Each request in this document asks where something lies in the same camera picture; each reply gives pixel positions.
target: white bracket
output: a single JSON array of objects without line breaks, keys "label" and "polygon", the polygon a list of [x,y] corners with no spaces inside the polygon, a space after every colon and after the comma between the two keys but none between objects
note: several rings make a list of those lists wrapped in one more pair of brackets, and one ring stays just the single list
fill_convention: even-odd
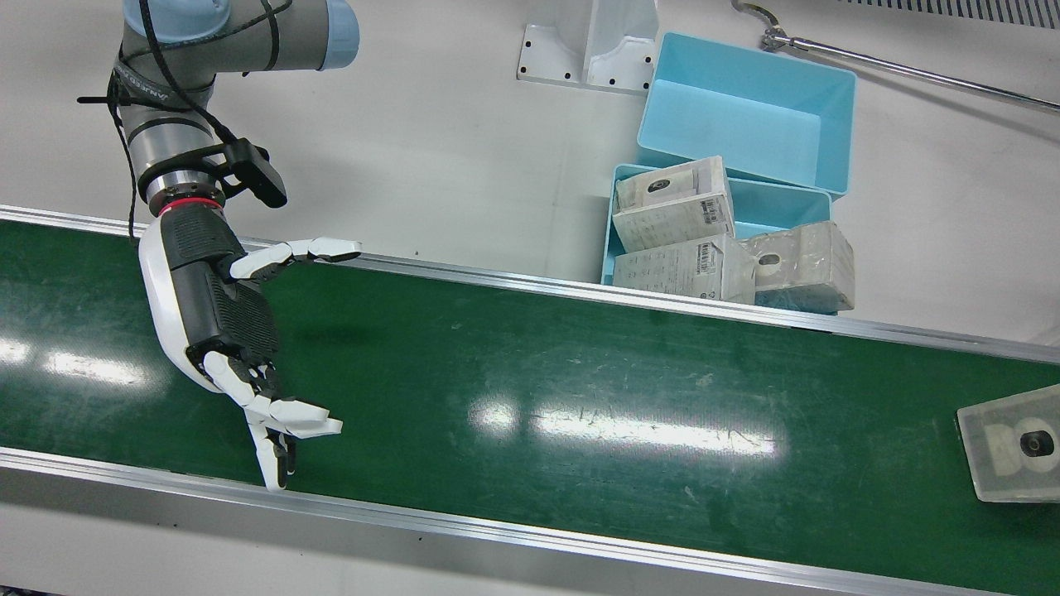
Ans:
[{"label": "white bracket", "polygon": [[654,0],[534,2],[515,76],[647,94],[658,28]]}]

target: light blue joint cap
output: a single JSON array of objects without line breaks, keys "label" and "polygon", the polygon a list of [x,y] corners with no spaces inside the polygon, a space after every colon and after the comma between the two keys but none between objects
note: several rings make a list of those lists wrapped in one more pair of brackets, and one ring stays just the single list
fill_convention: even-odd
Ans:
[{"label": "light blue joint cap", "polygon": [[319,70],[350,66],[360,46],[357,15],[346,0],[328,0],[328,53]]},{"label": "light blue joint cap", "polygon": [[[206,37],[220,30],[232,12],[228,0],[151,0],[151,22],[162,43]],[[125,22],[147,36],[139,0],[124,0]]]}]

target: red ring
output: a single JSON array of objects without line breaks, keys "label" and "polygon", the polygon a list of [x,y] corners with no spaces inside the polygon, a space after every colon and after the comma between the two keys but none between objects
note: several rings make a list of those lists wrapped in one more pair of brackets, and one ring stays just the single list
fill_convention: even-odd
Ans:
[{"label": "red ring", "polygon": [[212,198],[207,198],[205,196],[188,196],[184,198],[178,198],[163,207],[162,210],[158,212],[158,216],[161,217],[162,213],[165,213],[174,207],[180,207],[181,205],[206,205],[208,207],[213,207],[214,209],[220,209],[220,204]]}]

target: green conveyor belt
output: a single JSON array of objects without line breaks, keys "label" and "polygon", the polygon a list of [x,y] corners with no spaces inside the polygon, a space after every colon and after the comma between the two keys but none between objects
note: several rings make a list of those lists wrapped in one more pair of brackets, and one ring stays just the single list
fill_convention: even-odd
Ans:
[{"label": "green conveyor belt", "polygon": [[[954,413],[1060,368],[348,267],[267,286],[343,433],[292,490],[1019,594],[1060,506],[979,503]],[[121,238],[0,222],[0,444],[260,483]]]}]

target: black cable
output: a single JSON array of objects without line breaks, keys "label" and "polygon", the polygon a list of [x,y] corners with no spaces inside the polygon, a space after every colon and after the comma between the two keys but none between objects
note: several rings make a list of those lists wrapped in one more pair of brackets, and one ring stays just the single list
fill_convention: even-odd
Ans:
[{"label": "black cable", "polygon": [[[210,41],[217,41],[218,39],[224,39],[226,37],[231,37],[232,35],[235,35],[236,33],[242,33],[242,32],[250,29],[251,27],[253,27],[253,25],[255,25],[255,24],[264,21],[265,19],[269,19],[269,20],[276,19],[276,15],[279,15],[280,13],[282,13],[282,12],[286,11],[287,8],[289,8],[293,3],[294,3],[294,0],[286,0],[283,4],[280,4],[276,8],[272,8],[271,5],[269,5],[269,7],[265,11],[265,14],[259,15],[259,16],[257,16],[257,17],[248,20],[247,22],[245,22],[245,23],[243,23],[243,24],[241,24],[241,25],[238,25],[238,27],[236,27],[234,29],[230,29],[230,30],[225,31],[225,32],[214,33],[212,35],[207,35],[206,37],[196,37],[195,39],[189,39],[187,41],[174,41],[173,43],[163,43],[162,45],[162,50],[163,51],[169,51],[169,50],[180,50],[182,48],[192,48],[194,46],[200,46],[202,43],[209,43]],[[125,56],[125,59],[129,59],[130,60],[132,58],[139,58],[140,56],[146,56],[149,53],[151,53],[151,49],[149,48],[146,49],[146,50],[139,50],[139,51],[132,52],[131,54]]]},{"label": "black cable", "polygon": [[118,130],[118,139],[122,142],[122,151],[125,152],[125,162],[129,166],[129,182],[132,186],[132,198],[129,200],[129,244],[136,244],[136,235],[132,233],[132,221],[136,217],[136,170],[132,168],[132,154],[129,153],[129,145],[125,142],[122,118],[118,113],[118,106],[121,103],[122,83],[118,78],[118,73],[111,71],[110,82],[107,84],[107,109],[110,118],[114,121],[114,129]]},{"label": "black cable", "polygon": [[158,43],[158,36],[155,35],[155,25],[151,21],[151,7],[147,5],[147,0],[140,0],[140,16],[143,19],[143,30],[147,37],[147,46],[151,48],[151,53],[155,56],[155,64],[158,65],[158,70],[161,71],[162,76],[165,77],[165,82],[170,84],[173,92],[175,92],[178,98],[183,100],[189,107],[194,109],[199,116],[202,117],[204,120],[207,121],[207,123],[210,124],[210,127],[213,128],[213,132],[217,135],[217,139],[222,142],[234,143],[238,140],[235,135],[228,129],[228,126],[222,124],[220,121],[214,118],[214,116],[207,111],[206,108],[195,103],[195,101],[192,100],[180,87],[180,84],[177,83],[177,78],[173,76],[173,72],[170,71],[170,66],[165,64],[165,56],[162,55],[162,49]]},{"label": "black cable", "polygon": [[[124,88],[122,88],[121,90],[119,90],[118,105],[120,105],[120,106],[153,107],[155,109],[164,109],[164,110],[167,110],[167,111],[175,111],[177,113],[186,113],[186,112],[192,111],[192,108],[190,108],[190,107],[189,108],[167,107],[167,106],[163,106],[162,104],[159,104],[159,103],[156,103],[156,102],[148,102],[147,100],[139,100],[137,98],[129,97],[128,93],[122,93],[121,91],[124,91]],[[110,98],[109,97],[102,97],[101,98],[101,97],[98,97],[98,95],[82,95],[82,97],[77,98],[77,103],[78,104],[85,104],[85,105],[87,105],[87,104],[106,104],[106,105],[109,105],[110,104]]]},{"label": "black cable", "polygon": [[268,64],[265,65],[265,70],[272,70],[276,66],[276,60],[280,58],[280,22],[276,20],[276,13],[272,12],[272,5],[269,4],[269,0],[261,0],[262,7],[265,8],[265,15],[268,16],[268,29],[269,36],[272,38],[272,47],[269,50]]}]

